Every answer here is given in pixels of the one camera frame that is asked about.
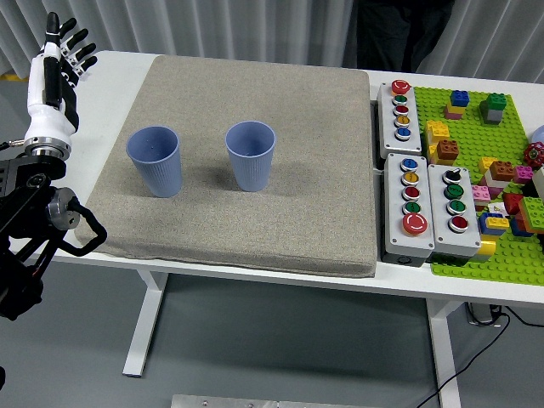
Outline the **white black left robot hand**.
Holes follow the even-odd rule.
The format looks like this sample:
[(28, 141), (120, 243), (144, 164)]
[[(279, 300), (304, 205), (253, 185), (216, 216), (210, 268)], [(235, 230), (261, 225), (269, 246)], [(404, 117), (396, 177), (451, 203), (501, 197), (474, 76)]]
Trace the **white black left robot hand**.
[(31, 62), (27, 110), (31, 125), (25, 147), (58, 150), (62, 156), (71, 151), (71, 135), (79, 127), (75, 88), (87, 70), (98, 62), (96, 44), (83, 41), (87, 29), (75, 32), (77, 20), (60, 22), (55, 12), (48, 14), (45, 40)]

